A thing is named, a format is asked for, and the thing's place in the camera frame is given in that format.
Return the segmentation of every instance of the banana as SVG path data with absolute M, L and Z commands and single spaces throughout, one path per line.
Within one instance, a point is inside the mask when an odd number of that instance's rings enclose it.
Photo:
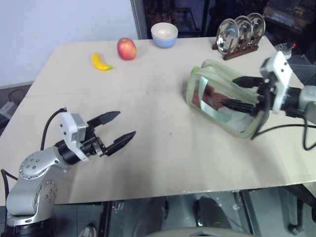
M 98 54 L 98 53 L 93 53 L 92 54 L 91 62 L 92 62 L 93 66 L 96 69 L 99 69 L 99 70 L 102 70 L 102 71 L 106 71 L 106 70 L 109 70 L 109 69 L 113 68 L 112 66 L 110 66 L 108 64 L 102 63 L 101 60 L 100 60 L 100 54 Z

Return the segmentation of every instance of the red apple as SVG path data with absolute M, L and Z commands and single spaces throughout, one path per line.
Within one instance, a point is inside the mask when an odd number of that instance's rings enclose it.
M 132 60 L 136 56 L 136 46 L 133 40 L 121 38 L 118 41 L 118 54 L 124 60 Z

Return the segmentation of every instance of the beige table surface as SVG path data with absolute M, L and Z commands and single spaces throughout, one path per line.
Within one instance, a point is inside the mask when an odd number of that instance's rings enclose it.
M 184 100 L 193 66 L 214 59 L 259 76 L 263 60 L 275 50 L 263 38 L 258 51 L 223 61 L 211 50 L 214 38 L 178 39 L 169 49 L 136 40 L 133 61 L 121 60 L 116 42 L 64 44 L 52 54 L 0 137 L 1 166 L 18 175 L 22 160 L 39 150 L 48 117 L 66 106 L 89 120 L 121 111 L 98 127 L 106 145 L 125 133 L 137 134 L 111 157 L 91 157 L 70 170 L 59 184 L 57 203 L 144 198 L 203 191 L 262 188 L 316 181 L 316 152 L 302 148 L 302 128 L 284 128 L 254 141 L 238 139 L 192 110 Z M 92 52 L 102 52 L 113 70 L 92 67 Z M 292 86 L 301 86 L 293 75 Z M 284 114 L 270 116 L 265 127 L 302 123 Z M 46 147 L 61 139 L 55 119 Z M 316 138 L 310 132 L 310 142 Z M 0 195 L 4 205 L 4 195 Z

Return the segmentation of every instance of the plate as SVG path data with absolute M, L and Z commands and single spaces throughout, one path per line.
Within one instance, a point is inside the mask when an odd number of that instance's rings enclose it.
M 247 47 L 248 43 L 252 37 L 252 24 L 248 17 L 239 16 L 235 19 L 239 28 L 239 42 L 238 47 L 244 49 Z
M 252 24 L 252 44 L 257 45 L 266 30 L 266 22 L 262 15 L 259 13 L 251 13 L 248 18 Z
M 216 35 L 216 44 L 221 53 L 233 52 L 239 42 L 239 28 L 235 20 L 228 18 L 224 20 Z

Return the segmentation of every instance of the bowl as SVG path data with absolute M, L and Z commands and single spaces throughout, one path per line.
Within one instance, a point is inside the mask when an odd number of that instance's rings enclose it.
M 151 32 L 155 44 L 161 48 L 173 46 L 178 37 L 178 28 L 167 22 L 154 24 Z

